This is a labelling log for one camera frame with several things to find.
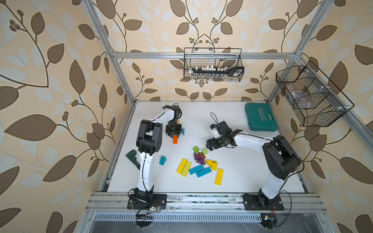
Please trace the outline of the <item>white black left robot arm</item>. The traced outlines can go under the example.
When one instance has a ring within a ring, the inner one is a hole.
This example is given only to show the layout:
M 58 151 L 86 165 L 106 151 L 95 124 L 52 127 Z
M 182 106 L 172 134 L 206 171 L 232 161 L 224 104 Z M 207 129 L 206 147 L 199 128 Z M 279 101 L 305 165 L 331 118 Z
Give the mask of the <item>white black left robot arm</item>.
M 154 193 L 153 164 L 162 145 L 163 133 L 172 139 L 178 139 L 182 125 L 178 120 L 182 116 L 179 104 L 165 105 L 155 118 L 142 120 L 136 139 L 140 153 L 139 181 L 133 194 L 128 194 L 127 208 L 131 210 L 163 210 L 167 205 L 166 194 Z

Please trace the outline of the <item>orange rectangular block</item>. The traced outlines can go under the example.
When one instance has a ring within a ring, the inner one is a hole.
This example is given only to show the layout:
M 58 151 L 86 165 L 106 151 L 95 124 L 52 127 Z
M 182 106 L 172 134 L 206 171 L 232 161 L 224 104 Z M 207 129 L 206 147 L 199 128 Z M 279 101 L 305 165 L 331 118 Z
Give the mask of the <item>orange rectangular block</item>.
M 174 145 L 178 144 L 178 136 L 177 135 L 173 135 L 173 144 Z

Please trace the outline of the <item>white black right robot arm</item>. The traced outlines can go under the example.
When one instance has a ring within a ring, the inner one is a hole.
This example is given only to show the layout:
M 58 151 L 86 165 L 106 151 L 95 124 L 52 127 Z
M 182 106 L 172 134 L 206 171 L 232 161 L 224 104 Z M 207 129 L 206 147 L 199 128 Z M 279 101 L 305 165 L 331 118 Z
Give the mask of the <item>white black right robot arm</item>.
M 264 152 L 269 176 L 258 194 L 247 197 L 253 198 L 253 204 L 260 209 L 279 203 L 282 187 L 302 163 L 290 143 L 281 135 L 268 139 L 239 129 L 233 131 L 225 121 L 210 125 L 210 131 L 214 136 L 207 140 L 206 146 L 210 151 L 230 145 L 232 148 L 245 147 Z

